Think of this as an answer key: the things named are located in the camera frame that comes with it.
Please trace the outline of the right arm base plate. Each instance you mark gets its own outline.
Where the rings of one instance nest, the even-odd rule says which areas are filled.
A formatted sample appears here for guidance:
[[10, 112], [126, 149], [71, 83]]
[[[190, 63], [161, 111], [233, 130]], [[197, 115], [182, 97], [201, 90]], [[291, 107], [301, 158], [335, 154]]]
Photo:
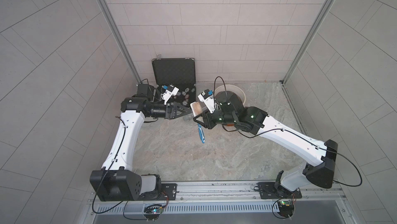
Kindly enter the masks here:
[[302, 194], [299, 189], [294, 192], [284, 189], [282, 186], [275, 186], [275, 182], [259, 182], [254, 187], [254, 190], [259, 192], [261, 199], [287, 199], [294, 197], [301, 199]]

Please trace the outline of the black poker chip case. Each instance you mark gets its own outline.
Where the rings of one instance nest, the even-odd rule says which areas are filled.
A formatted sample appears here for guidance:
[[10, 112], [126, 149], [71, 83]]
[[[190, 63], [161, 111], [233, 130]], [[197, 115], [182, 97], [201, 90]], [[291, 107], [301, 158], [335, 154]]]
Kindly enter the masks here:
[[152, 60], [157, 90], [165, 93], [165, 86], [178, 88], [175, 96], [168, 102], [177, 102], [184, 107], [190, 107], [196, 101], [196, 75], [194, 58], [156, 58]]

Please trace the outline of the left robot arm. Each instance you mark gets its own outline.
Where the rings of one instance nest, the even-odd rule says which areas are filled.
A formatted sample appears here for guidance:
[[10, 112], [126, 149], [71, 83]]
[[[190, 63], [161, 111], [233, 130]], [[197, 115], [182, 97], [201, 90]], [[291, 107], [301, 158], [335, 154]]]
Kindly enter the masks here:
[[176, 119], [192, 111], [169, 99], [178, 94], [174, 85], [164, 87], [158, 93], [149, 84], [139, 84], [137, 94], [125, 98], [117, 117], [120, 125], [100, 170], [91, 173], [90, 183], [96, 198], [107, 201], [157, 200], [162, 196], [159, 175], [138, 175], [133, 172], [133, 155], [139, 132], [145, 119]]

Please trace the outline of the white ceramic pot with soil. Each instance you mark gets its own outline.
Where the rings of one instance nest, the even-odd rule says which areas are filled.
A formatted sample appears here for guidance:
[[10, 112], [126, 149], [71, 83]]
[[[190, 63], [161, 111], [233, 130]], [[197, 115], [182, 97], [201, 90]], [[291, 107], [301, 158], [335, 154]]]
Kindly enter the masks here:
[[[246, 94], [245, 92], [238, 86], [235, 85], [230, 85], [230, 84], [226, 84], [225, 85], [226, 90], [235, 93], [241, 100], [242, 104], [245, 105], [246, 103]], [[216, 97], [216, 95], [220, 92], [223, 92], [225, 90], [225, 87], [219, 86], [215, 89], [214, 91], [214, 96]]]

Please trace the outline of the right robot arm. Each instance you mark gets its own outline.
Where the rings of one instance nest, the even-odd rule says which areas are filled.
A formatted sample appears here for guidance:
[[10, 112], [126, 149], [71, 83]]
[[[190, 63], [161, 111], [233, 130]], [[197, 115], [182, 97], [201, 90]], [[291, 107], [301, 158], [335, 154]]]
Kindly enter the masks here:
[[251, 134], [251, 138], [269, 139], [296, 155], [304, 163], [280, 171], [271, 193], [288, 197], [295, 190], [309, 184], [330, 189], [334, 182], [338, 144], [333, 140], [315, 140], [295, 131], [257, 107], [245, 107], [241, 99], [231, 91], [205, 90], [199, 101], [191, 103], [193, 120], [200, 130], [213, 129], [216, 125], [232, 125], [237, 131]]

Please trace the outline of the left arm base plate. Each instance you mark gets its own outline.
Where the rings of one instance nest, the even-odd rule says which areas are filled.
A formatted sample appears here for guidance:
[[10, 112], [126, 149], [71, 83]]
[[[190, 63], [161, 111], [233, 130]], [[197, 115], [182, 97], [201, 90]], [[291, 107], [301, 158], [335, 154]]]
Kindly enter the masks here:
[[161, 184], [161, 188], [157, 186], [154, 191], [143, 193], [138, 197], [138, 201], [173, 201], [176, 199], [177, 184]]

